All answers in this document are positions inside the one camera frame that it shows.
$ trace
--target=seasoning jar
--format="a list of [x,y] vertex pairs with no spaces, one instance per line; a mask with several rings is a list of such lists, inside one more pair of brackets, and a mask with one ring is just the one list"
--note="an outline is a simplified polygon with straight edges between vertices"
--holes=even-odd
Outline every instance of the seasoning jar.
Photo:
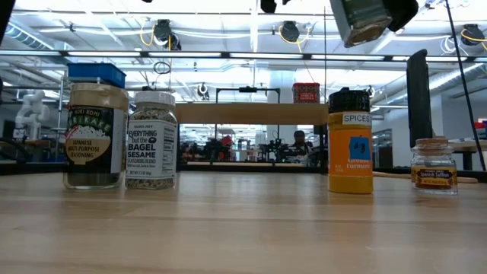
[[162,190],[176,182],[177,120],[174,96],[160,91],[135,95],[129,118],[126,187]]
[[422,193],[458,194],[457,165],[446,139],[419,139],[412,148],[412,187]]
[[372,193],[372,117],[367,91],[343,88],[329,96],[328,140],[328,190]]
[[65,134],[68,189],[98,190],[123,182],[129,95],[106,84],[74,84]]

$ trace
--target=wall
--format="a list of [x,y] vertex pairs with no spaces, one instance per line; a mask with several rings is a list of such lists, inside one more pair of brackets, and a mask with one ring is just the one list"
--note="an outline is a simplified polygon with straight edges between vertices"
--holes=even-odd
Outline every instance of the wall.
[[[443,110],[440,95],[431,99],[431,124],[435,135],[443,135]],[[392,129],[393,133],[393,166],[409,167],[412,159],[409,147],[409,118],[407,109],[390,110],[383,121],[373,121],[372,132]]]
[[[485,101],[478,102],[471,100],[471,102],[473,119],[475,122],[477,122],[478,118],[487,117],[487,107],[485,107]],[[456,100],[449,100],[447,97],[444,97],[443,109],[445,137],[448,139],[473,138],[465,97],[461,97]],[[462,155],[455,154],[454,159],[457,162],[457,168],[463,169]],[[474,154],[472,156],[472,165],[473,170],[482,170],[478,154]]]

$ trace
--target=black label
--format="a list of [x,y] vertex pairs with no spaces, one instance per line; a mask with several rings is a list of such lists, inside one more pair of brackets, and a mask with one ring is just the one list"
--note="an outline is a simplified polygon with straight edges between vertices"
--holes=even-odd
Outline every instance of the black label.
[[106,107],[70,107],[65,134],[68,171],[113,173],[113,130],[117,127],[114,125],[117,120],[115,112],[113,108]]

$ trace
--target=white lid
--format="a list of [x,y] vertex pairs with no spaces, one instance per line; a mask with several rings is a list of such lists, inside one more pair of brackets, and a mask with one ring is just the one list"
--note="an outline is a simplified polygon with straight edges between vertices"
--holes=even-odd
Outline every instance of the white lid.
[[163,91],[140,91],[135,94],[135,104],[157,103],[176,106],[176,99],[173,95]]

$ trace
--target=bagel seasoning label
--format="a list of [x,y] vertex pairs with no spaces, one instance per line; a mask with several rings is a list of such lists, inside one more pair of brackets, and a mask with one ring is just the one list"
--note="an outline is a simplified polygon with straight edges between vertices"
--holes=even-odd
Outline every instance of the bagel seasoning label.
[[158,119],[130,120],[126,177],[173,178],[176,130],[175,125]]

